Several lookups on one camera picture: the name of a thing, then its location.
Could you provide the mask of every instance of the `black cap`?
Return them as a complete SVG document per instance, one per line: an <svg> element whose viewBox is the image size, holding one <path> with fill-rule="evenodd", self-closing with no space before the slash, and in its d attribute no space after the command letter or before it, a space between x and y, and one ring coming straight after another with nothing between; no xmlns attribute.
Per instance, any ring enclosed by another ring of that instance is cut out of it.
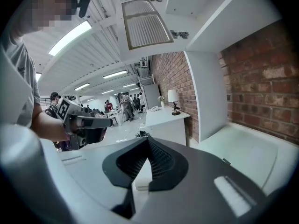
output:
<svg viewBox="0 0 299 224"><path fill-rule="evenodd" d="M50 95L50 98L54 98L54 97L56 97L56 96L58 96L58 98L61 98L61 96L58 95L57 92L52 92L51 95Z"/></svg>

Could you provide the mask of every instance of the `ceiling light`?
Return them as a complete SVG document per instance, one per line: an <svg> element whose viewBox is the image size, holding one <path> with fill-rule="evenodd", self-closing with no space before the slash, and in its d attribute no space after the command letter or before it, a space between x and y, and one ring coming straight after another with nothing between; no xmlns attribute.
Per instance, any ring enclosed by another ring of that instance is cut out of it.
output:
<svg viewBox="0 0 299 224"><path fill-rule="evenodd" d="M89 86L90 84L89 83L86 83L82 86L79 86L78 88L75 89L75 91L78 91L78 90L81 90L82 88L86 87L86 86Z"/></svg>
<svg viewBox="0 0 299 224"><path fill-rule="evenodd" d="M39 73L39 72L36 73L36 82L38 82L38 80L39 80L39 78L40 78L41 76L42 76L41 73Z"/></svg>
<svg viewBox="0 0 299 224"><path fill-rule="evenodd" d="M106 92L103 92L102 94L106 94L106 93L109 93L109 92L112 92L114 90L110 90L110 91L106 91Z"/></svg>
<svg viewBox="0 0 299 224"><path fill-rule="evenodd" d="M72 40L76 37L80 36L84 32L88 31L92 27L89 25L88 21L81 23L80 25L76 26L72 31L66 34L56 45L49 51L49 54L52 56L56 56L56 54L67 44L69 44Z"/></svg>
<svg viewBox="0 0 299 224"><path fill-rule="evenodd" d="M119 72L116 72L116 73L113 73L111 75L107 75L107 76L103 76L104 79L107 79L107 78L110 78L110 77L114 77L114 76L118 76L118 75L121 75L121 74L126 74L127 71L126 70L123 70L123 71L119 71Z"/></svg>
<svg viewBox="0 0 299 224"><path fill-rule="evenodd" d="M125 86L123 86L123 88L128 87L128 86L132 86L132 85L136 85L136 83L125 85Z"/></svg>

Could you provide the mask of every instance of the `white wall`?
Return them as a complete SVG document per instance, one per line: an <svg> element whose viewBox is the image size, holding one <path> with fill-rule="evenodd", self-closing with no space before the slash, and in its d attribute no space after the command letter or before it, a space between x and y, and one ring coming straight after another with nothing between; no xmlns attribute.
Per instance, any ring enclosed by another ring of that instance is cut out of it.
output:
<svg viewBox="0 0 299 224"><path fill-rule="evenodd" d="M185 51L195 89L199 141L223 128L227 122L227 98L222 70L215 53Z"/></svg>

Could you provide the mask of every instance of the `glossy floor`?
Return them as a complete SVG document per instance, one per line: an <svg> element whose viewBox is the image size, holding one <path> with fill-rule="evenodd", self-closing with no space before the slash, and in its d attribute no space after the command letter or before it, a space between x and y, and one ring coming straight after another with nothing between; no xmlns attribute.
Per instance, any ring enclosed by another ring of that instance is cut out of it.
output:
<svg viewBox="0 0 299 224"><path fill-rule="evenodd" d="M119 142L124 142L127 140L132 140L140 131L146 131L149 133L150 129L145 127L146 114L138 114L137 112L134 112L134 115L135 117L133 121L122 122L121 126L116 124L114 120L115 126L107 129L102 142L89 144L83 147L83 149L102 147Z"/></svg>

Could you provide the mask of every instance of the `gray t-shirt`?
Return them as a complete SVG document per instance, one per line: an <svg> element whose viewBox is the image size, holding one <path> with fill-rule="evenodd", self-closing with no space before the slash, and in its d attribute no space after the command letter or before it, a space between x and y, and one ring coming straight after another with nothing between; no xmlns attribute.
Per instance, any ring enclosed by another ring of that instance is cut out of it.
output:
<svg viewBox="0 0 299 224"><path fill-rule="evenodd" d="M3 45L4 52L10 59L11 63L32 88L32 92L23 106L22 112L17 121L19 125L30 127L32 122L33 105L34 103L40 104L34 61L29 56L24 42L16 43L11 36L3 35L1 37L1 43Z"/></svg>

